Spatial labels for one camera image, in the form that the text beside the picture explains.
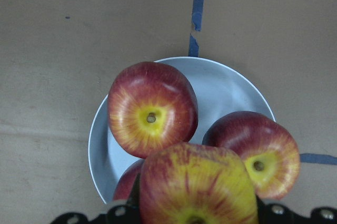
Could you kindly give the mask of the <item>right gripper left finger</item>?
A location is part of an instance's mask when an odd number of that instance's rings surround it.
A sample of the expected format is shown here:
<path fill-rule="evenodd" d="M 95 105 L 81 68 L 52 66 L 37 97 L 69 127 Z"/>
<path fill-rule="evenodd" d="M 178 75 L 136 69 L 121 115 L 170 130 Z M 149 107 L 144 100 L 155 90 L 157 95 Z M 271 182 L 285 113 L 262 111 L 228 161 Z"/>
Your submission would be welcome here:
<path fill-rule="evenodd" d="M 137 174 L 129 197 L 125 202 L 114 201 L 106 213 L 100 213 L 92 220 L 79 212 L 67 212 L 51 223 L 141 223 L 139 210 L 140 174 Z"/>

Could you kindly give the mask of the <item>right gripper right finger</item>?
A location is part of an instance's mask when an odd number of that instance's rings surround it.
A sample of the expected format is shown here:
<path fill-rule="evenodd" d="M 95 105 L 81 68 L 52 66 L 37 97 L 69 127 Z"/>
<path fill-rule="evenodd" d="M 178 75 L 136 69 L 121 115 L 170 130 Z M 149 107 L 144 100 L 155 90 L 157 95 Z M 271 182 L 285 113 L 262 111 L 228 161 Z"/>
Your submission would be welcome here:
<path fill-rule="evenodd" d="M 302 216 L 279 202 L 265 203 L 256 198 L 259 223 L 314 224 L 336 223 L 336 208 L 318 207 L 311 210 L 310 216 Z"/>

